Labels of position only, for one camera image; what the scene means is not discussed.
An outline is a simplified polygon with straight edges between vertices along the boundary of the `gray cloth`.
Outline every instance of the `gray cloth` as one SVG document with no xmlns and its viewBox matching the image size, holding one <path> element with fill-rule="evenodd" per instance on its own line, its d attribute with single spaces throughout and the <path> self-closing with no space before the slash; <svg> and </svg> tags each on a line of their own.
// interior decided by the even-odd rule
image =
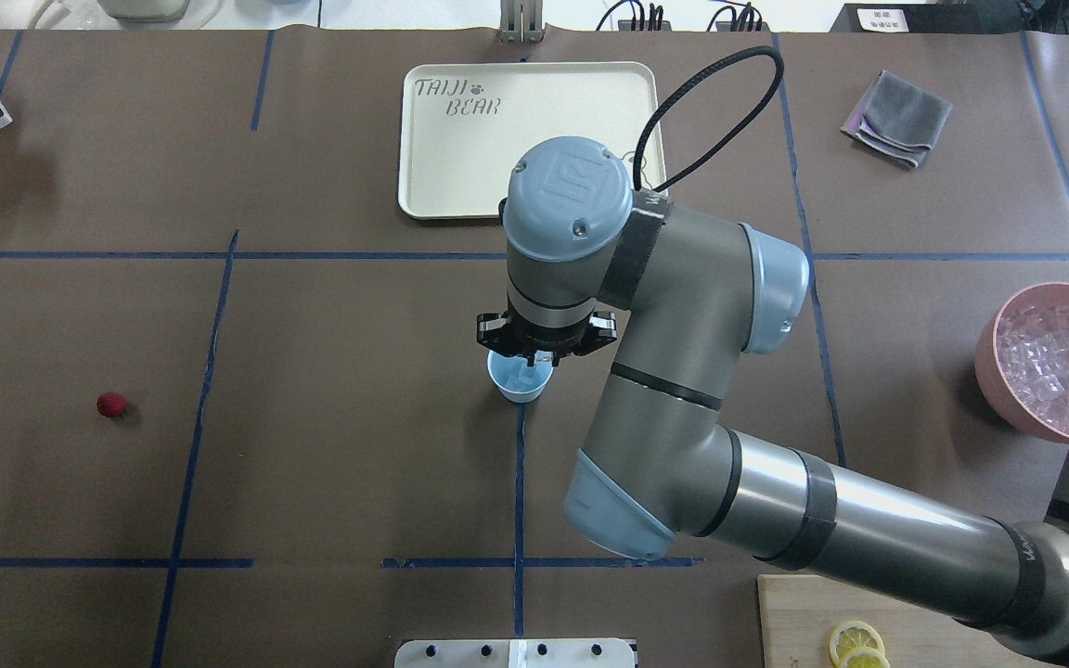
<svg viewBox="0 0 1069 668">
<path fill-rule="evenodd" d="M 840 131 L 917 168 L 939 141 L 952 105 L 887 71 L 878 75 Z"/>
</svg>

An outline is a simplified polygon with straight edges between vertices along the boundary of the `white tray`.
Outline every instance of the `white tray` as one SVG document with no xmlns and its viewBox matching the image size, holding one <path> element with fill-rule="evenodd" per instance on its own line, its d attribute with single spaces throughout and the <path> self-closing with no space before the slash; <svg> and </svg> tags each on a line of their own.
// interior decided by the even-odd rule
<svg viewBox="0 0 1069 668">
<path fill-rule="evenodd" d="M 632 173 L 656 108 L 641 63 L 419 65 L 403 80 L 398 204 L 419 219 L 497 216 L 514 164 L 552 137 L 598 140 Z M 657 128 L 641 174 L 646 186 L 666 180 Z"/>
</svg>

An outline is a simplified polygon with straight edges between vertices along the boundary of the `blue joint cap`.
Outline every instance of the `blue joint cap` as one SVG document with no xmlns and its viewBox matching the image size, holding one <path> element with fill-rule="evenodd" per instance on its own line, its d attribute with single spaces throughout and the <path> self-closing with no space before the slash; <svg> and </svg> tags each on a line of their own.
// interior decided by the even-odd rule
<svg viewBox="0 0 1069 668">
<path fill-rule="evenodd" d="M 517 160 L 501 224 L 522 254 L 572 262 L 620 234 L 633 208 L 630 173 L 621 158 L 583 137 L 556 137 Z"/>
<path fill-rule="evenodd" d="M 803 310 L 811 266 L 799 246 L 746 223 L 742 228 L 754 254 L 754 325 L 749 327 L 745 352 L 768 355 L 781 346 Z"/>
<path fill-rule="evenodd" d="M 595 545 L 629 559 L 652 561 L 666 554 L 675 532 L 626 494 L 583 451 L 568 487 L 563 511 Z"/>
</svg>

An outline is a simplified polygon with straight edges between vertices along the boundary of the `black box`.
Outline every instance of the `black box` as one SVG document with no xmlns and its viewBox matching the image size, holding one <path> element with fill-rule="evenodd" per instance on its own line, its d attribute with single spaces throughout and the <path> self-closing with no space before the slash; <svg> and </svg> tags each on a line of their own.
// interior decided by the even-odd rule
<svg viewBox="0 0 1069 668">
<path fill-rule="evenodd" d="M 845 3 L 840 15 L 832 25 L 832 32 L 879 32 L 861 26 L 856 10 L 893 12 L 899 10 L 910 32 L 950 32 L 956 34 L 983 34 L 980 17 L 972 4 L 858 4 Z"/>
</svg>

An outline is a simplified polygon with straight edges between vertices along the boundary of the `wooden cutting board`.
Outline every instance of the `wooden cutting board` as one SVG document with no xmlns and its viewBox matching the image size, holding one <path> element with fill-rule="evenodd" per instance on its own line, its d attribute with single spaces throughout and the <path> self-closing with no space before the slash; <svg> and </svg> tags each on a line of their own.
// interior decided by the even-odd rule
<svg viewBox="0 0 1069 668">
<path fill-rule="evenodd" d="M 901 601 L 820 578 L 759 575 L 764 668 L 833 668 L 827 636 L 861 619 L 885 642 L 892 668 L 1043 668 L 983 631 Z"/>
</svg>

